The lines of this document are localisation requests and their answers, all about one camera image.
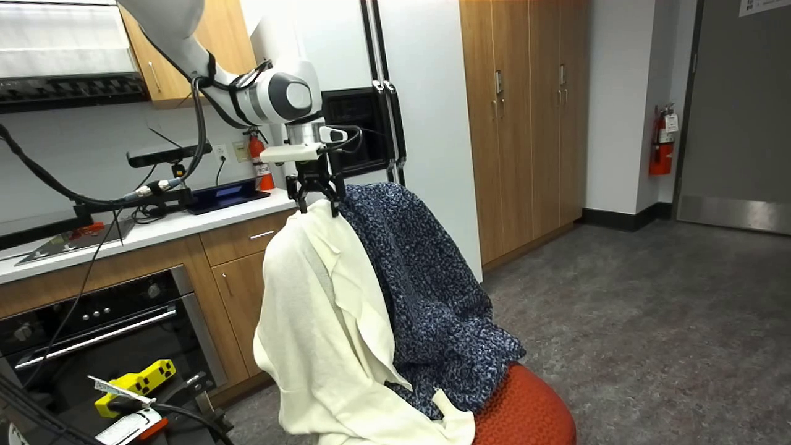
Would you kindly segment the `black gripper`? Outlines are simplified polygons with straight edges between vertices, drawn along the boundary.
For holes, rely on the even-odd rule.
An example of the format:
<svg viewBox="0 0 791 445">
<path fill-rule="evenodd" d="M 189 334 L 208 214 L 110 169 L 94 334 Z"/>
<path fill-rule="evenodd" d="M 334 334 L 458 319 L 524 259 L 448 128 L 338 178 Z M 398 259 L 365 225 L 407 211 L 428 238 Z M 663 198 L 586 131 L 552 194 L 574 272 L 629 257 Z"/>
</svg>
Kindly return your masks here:
<svg viewBox="0 0 791 445">
<path fill-rule="evenodd" d="M 297 173 L 286 178 L 286 195 L 298 214 L 307 214 L 309 194 L 320 194 L 332 204 L 332 216 L 340 216 L 345 189 L 332 161 L 319 158 L 297 164 Z"/>
</svg>

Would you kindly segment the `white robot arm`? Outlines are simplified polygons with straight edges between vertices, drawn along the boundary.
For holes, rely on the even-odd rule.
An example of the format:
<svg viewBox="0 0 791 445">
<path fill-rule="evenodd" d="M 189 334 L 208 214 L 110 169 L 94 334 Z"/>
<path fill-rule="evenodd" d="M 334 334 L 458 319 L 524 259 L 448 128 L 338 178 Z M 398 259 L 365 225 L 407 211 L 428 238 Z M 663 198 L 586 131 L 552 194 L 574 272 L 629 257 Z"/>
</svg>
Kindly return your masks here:
<svg viewBox="0 0 791 445">
<path fill-rule="evenodd" d="M 351 141 L 324 119 L 317 70 L 304 60 L 235 68 L 217 46 L 201 37 L 210 0 L 118 0 L 147 46 L 197 91 L 214 114 L 246 131 L 262 151 L 255 164 L 285 169 L 285 191 L 298 211 L 319 194 L 332 214 L 343 200 L 337 156 Z"/>
</svg>

